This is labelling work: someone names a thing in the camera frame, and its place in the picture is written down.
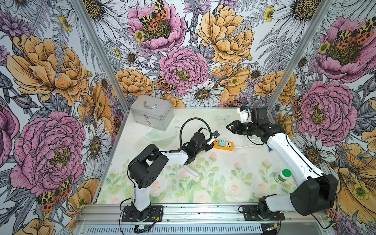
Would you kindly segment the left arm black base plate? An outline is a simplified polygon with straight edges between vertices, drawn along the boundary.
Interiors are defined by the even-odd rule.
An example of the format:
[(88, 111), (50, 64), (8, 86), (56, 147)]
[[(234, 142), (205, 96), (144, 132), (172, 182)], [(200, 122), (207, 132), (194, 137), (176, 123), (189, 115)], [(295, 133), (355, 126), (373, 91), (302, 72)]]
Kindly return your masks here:
[(127, 205), (122, 210), (121, 222), (155, 222), (163, 218), (164, 206), (149, 205), (145, 210), (138, 211), (135, 206)]

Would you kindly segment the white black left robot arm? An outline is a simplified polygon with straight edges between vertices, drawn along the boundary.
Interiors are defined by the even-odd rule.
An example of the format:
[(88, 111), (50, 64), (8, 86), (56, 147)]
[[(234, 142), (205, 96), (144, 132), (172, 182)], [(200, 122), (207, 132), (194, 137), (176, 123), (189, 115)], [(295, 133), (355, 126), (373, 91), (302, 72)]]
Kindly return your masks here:
[(162, 170), (168, 165), (188, 165), (202, 151), (214, 147), (214, 140), (219, 137), (215, 131), (206, 140), (202, 132), (196, 132), (188, 143), (177, 150), (164, 150), (154, 144), (148, 145), (128, 165), (128, 178), (134, 183), (135, 198), (131, 203), (132, 217), (146, 220), (151, 214), (150, 190)]

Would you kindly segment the teal USB charger adapter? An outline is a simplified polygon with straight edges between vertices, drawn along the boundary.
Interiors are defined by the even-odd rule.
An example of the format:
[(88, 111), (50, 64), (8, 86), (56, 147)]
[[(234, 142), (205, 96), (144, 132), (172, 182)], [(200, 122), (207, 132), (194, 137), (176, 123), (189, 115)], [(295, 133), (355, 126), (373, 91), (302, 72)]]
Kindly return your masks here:
[(226, 141), (225, 140), (219, 140), (218, 146), (219, 147), (225, 147), (226, 146)]

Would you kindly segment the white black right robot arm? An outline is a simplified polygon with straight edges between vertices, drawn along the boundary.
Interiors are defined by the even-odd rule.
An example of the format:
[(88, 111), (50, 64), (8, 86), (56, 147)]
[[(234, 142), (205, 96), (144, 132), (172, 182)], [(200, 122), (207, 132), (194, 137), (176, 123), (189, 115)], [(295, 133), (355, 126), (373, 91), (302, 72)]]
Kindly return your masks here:
[(330, 209), (337, 199), (338, 180), (332, 174), (325, 174), (311, 163), (294, 145), (283, 128), (271, 123), (266, 108), (237, 108), (240, 120), (226, 128), (233, 134), (256, 136), (277, 153), (292, 173), (296, 190), (285, 195), (268, 195), (259, 199), (257, 210), (262, 219), (269, 219), (279, 211), (297, 212), (307, 216)]

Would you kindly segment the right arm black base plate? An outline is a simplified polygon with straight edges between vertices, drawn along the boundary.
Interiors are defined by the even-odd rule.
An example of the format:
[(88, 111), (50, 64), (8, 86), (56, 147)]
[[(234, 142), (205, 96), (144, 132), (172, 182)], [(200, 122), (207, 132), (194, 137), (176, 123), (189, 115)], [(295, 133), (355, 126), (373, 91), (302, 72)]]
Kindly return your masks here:
[(243, 214), (245, 221), (284, 221), (286, 219), (283, 212), (273, 212), (256, 204), (241, 205), (238, 211)]

